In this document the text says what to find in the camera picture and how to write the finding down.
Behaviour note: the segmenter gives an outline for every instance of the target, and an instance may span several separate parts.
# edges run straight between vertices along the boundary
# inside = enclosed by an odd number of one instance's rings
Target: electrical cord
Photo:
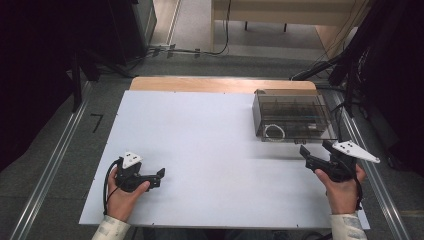
[[[351,10],[350,10],[350,13],[349,13],[349,18],[346,20],[346,22],[343,24],[343,27],[340,29],[340,31],[337,33],[337,35],[336,35],[336,37],[334,38],[334,40],[333,40],[333,43],[330,45],[330,47],[320,56],[320,57],[318,57],[315,61],[314,61],[314,63],[312,63],[311,65],[309,65],[309,67],[308,67],[308,69],[307,70],[304,70],[304,71],[301,71],[301,72],[299,72],[299,73],[297,73],[297,74],[295,74],[294,76],[292,76],[291,78],[289,78],[290,80],[293,80],[293,78],[294,77],[296,77],[297,75],[299,75],[299,74],[301,74],[301,73],[304,73],[304,72],[307,72],[307,71],[310,71],[317,63],[319,63],[319,62],[321,62],[320,60],[325,56],[325,55],[327,55],[327,53],[331,50],[331,49],[333,49],[338,43],[340,43],[340,41],[342,41],[342,39],[345,39],[346,38],[346,36],[347,35],[349,35],[349,33],[350,32],[346,32],[345,33],[345,35],[344,35],[344,37],[343,38],[341,38],[341,39],[339,39],[339,41],[337,41],[336,42],[336,39],[337,39],[337,37],[340,35],[340,33],[342,32],[342,30],[344,29],[344,27],[346,26],[346,24],[349,22],[349,19],[351,18],[351,16],[352,16],[352,11],[353,11],[353,8],[355,7],[355,5],[356,5],[356,0],[355,0],[355,2],[354,2],[354,4],[352,5],[352,8],[351,8]],[[355,17],[353,18],[353,21],[351,22],[351,24],[350,24],[350,26],[349,26],[349,28],[351,28],[352,27],[352,25],[355,23],[355,20],[357,19],[357,17],[359,16],[359,13],[360,13],[360,11],[362,10],[362,8],[365,6],[365,1],[361,4],[361,7],[359,8],[359,10],[358,10],[358,13],[355,15]]]
[[[107,215],[107,202],[109,201],[110,196],[112,196],[112,194],[122,185],[120,184],[120,186],[118,186],[117,188],[115,188],[110,194],[109,196],[107,196],[107,182],[108,182],[108,178],[110,175],[110,172],[112,171],[113,166],[118,165],[119,163],[121,163],[123,161],[122,158],[119,158],[118,160],[115,160],[109,167],[109,169],[106,172],[106,177],[105,177],[105,182],[104,182],[104,186],[103,186],[103,215]]]
[[[350,174],[350,176],[353,178],[353,180],[356,183],[356,190],[358,193],[358,199],[356,200],[356,210],[361,210],[362,209],[361,201],[363,198],[361,183],[359,182],[358,177],[356,176],[356,173],[353,173],[351,169],[346,165],[346,163],[344,163],[343,161],[340,161],[339,163],[341,163],[342,167]]]
[[[334,112],[334,120],[336,121],[336,125],[337,125],[337,134],[338,134],[339,142],[343,142],[342,131],[341,131],[341,119],[343,117],[342,115],[343,104],[344,103],[340,103],[333,110],[330,111],[330,112]]]
[[[330,77],[330,75],[331,75],[331,73],[330,72],[328,72],[328,68],[327,69],[325,69],[325,72],[328,74],[328,76]]]
[[[134,228],[134,232],[133,232],[133,234],[131,236],[131,240],[134,240],[135,239],[135,236],[137,236],[137,231],[138,231],[138,227],[135,227]]]
[[[228,2],[228,9],[227,9],[227,16],[226,19],[223,20],[223,26],[224,26],[224,31],[225,31],[225,36],[226,36],[226,40],[225,40],[225,46],[224,48],[220,51],[220,52],[204,52],[204,51],[193,51],[193,50],[188,50],[188,49],[179,49],[179,48],[173,48],[173,49],[158,49],[155,47],[151,47],[149,48],[149,50],[153,50],[151,52],[147,52],[146,56],[137,59],[137,62],[131,66],[130,68],[126,69],[125,71],[131,71],[133,70],[136,66],[138,66],[144,59],[149,58],[149,57],[154,57],[156,56],[156,54],[159,53],[186,53],[186,54],[202,54],[202,55],[208,55],[208,56],[214,56],[217,57],[219,55],[221,55],[222,53],[225,52],[225,50],[229,50],[228,47],[228,42],[229,42],[229,34],[228,34],[228,22],[230,21],[230,12],[231,12],[231,3],[232,0],[230,0]]]
[[[313,232],[313,231],[311,231],[311,232],[307,232],[307,233],[305,233],[305,234],[302,236],[301,240],[312,240],[312,239],[310,239],[310,237],[319,237],[319,238],[315,238],[315,239],[313,239],[313,240],[328,240],[328,239],[332,239],[333,234],[332,234],[332,233],[329,233],[329,234],[327,234],[327,235],[323,236],[323,235],[322,235],[321,233],[319,233],[319,232]]]
[[[343,90],[343,89],[340,89],[340,88],[335,88],[335,87],[319,87],[319,86],[317,86],[317,89],[331,90],[331,91],[337,91],[337,92],[341,92],[341,93],[346,93],[346,90]]]

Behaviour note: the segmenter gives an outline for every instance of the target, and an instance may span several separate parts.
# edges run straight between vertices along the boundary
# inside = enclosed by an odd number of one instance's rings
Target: black equipment
[[[330,141],[324,140],[322,146],[330,152],[330,161],[314,157],[303,145],[300,146],[300,154],[306,159],[306,168],[312,172],[321,169],[333,182],[344,182],[356,177],[355,157],[334,149]]]
[[[76,0],[55,5],[64,34],[73,38],[77,48],[88,50],[92,60],[126,65],[145,56],[157,22],[152,0]]]
[[[145,181],[149,181],[149,191],[152,188],[160,187],[160,180],[165,176],[165,168],[159,170],[156,175],[145,175],[139,174],[141,162],[132,165],[129,168],[124,169],[122,167],[122,161],[118,163],[118,174],[116,176],[116,185],[124,190],[125,192],[132,192]]]
[[[376,0],[346,49],[292,77],[307,78],[332,66],[331,85],[347,75],[343,107],[350,117],[353,92],[365,97],[367,118],[387,150],[389,165],[424,176],[424,2]]]

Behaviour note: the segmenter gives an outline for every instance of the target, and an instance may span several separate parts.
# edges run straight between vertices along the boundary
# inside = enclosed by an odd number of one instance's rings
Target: floor
[[[209,51],[209,0],[154,0],[157,5],[158,24],[152,38],[153,46],[169,46]],[[223,47],[225,37],[222,22],[216,22],[215,49]],[[136,66],[133,73],[139,75],[191,75],[191,76],[237,76],[268,79],[287,79],[306,70],[318,60],[325,60],[324,50],[312,26],[289,24],[287,32],[283,24],[244,23],[229,24],[228,56],[214,58],[191,55],[168,57],[160,54],[146,59]],[[327,73],[314,77],[316,82],[325,82]],[[98,83],[87,83],[86,106],[79,116],[79,124],[73,129],[68,145],[59,154],[61,159],[47,184],[48,191],[30,228],[23,234],[26,239],[88,239],[96,226],[81,226],[79,216],[85,203],[98,161],[107,144],[110,129],[125,90],[131,79],[116,74],[102,75]],[[47,123],[28,151],[0,173],[0,239],[8,239],[17,226],[20,216],[28,207],[46,166],[63,137],[71,114],[73,99],[66,101],[55,116]],[[424,238],[424,180],[413,172],[398,172],[385,164],[385,152],[372,126],[357,115],[368,146],[381,156],[378,166],[381,177],[399,209],[412,239]],[[385,222],[384,213],[369,183],[364,184],[365,209],[371,224],[367,232],[369,239],[394,239]],[[301,232],[293,231],[292,239],[300,239]],[[137,229],[131,228],[126,239],[142,239]]]

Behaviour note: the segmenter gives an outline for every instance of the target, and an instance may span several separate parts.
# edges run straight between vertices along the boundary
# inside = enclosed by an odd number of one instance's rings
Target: sleeve
[[[358,215],[340,214],[331,215],[331,229],[334,240],[366,240],[364,230]]]
[[[105,215],[92,240],[122,240],[131,225]]]

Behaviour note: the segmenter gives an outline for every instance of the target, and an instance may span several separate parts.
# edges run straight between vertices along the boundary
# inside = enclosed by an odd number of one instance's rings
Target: hand
[[[118,186],[115,183],[116,173],[118,168],[114,168],[110,174],[107,181],[108,185],[108,195],[110,195]],[[110,195],[107,202],[107,215],[110,217],[116,218],[120,221],[127,222],[130,217],[137,198],[141,196],[147,189],[149,189],[150,182],[146,181],[140,184],[136,190],[133,192],[125,192],[122,189],[116,189],[112,195]]]
[[[327,198],[330,203],[332,214],[352,214],[356,211],[356,201],[358,193],[355,180],[345,182],[333,182],[328,175],[320,170],[315,170],[315,174],[327,189]],[[365,171],[356,165],[356,176],[359,182],[365,179]]]

